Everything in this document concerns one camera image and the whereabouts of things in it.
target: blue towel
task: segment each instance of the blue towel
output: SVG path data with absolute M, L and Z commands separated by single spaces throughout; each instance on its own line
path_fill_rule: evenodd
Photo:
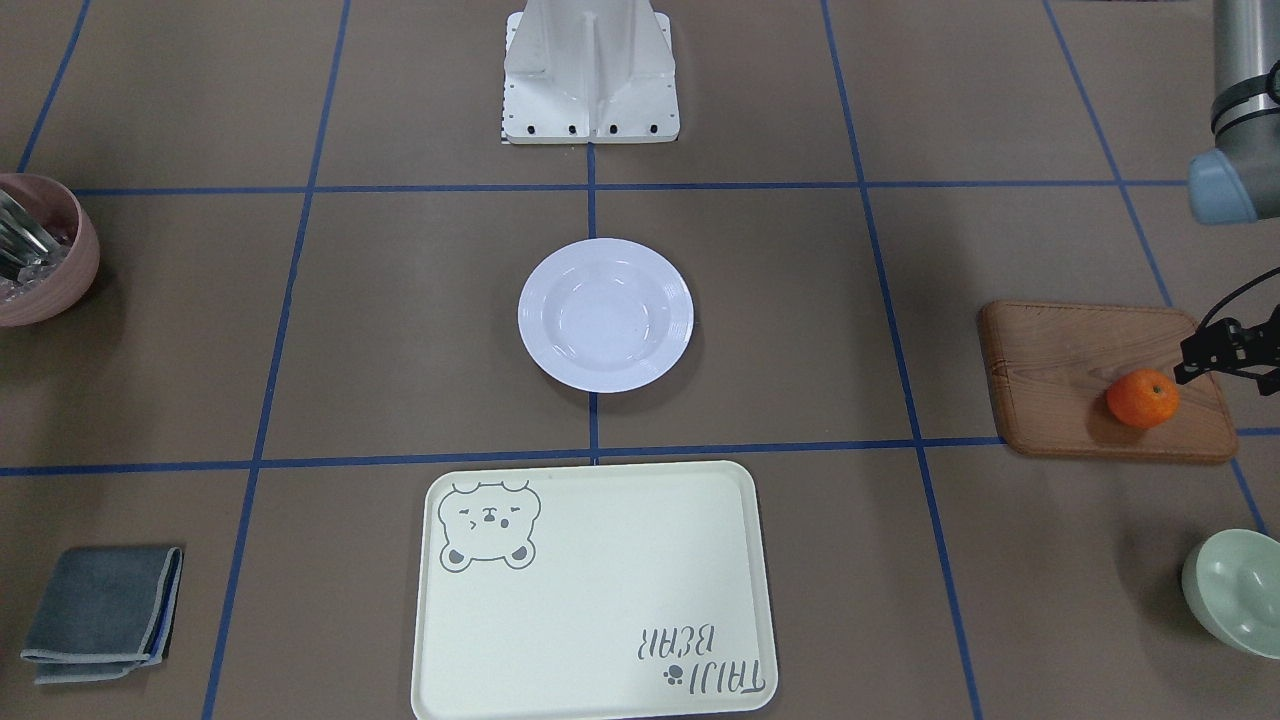
M 36 684 L 122 678 L 164 657 L 182 575 L 177 547 L 84 547 L 58 559 L 22 659 Z

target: light green bowl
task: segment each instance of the light green bowl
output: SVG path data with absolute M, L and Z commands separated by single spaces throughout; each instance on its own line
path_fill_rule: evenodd
M 1187 557 L 1183 594 L 1213 637 L 1280 660 L 1280 542 L 1253 530 L 1215 534 Z

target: white mounting bracket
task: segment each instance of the white mounting bracket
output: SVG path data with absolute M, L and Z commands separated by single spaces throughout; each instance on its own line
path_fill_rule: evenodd
M 649 0 L 529 0 L 507 18 L 502 136 L 515 145 L 671 142 L 671 19 Z

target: orange fruit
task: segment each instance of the orange fruit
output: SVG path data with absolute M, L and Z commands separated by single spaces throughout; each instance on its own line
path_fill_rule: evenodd
M 1134 370 L 1107 388 L 1107 407 L 1126 425 L 1155 428 L 1178 411 L 1178 386 L 1160 370 Z

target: bear drawing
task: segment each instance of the bear drawing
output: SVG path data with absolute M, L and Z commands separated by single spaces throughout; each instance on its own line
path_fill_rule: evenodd
M 541 512 L 529 480 L 454 483 L 436 515 L 444 527 L 440 564 L 461 573 L 472 560 L 502 560 L 520 570 L 534 561 L 534 520 Z

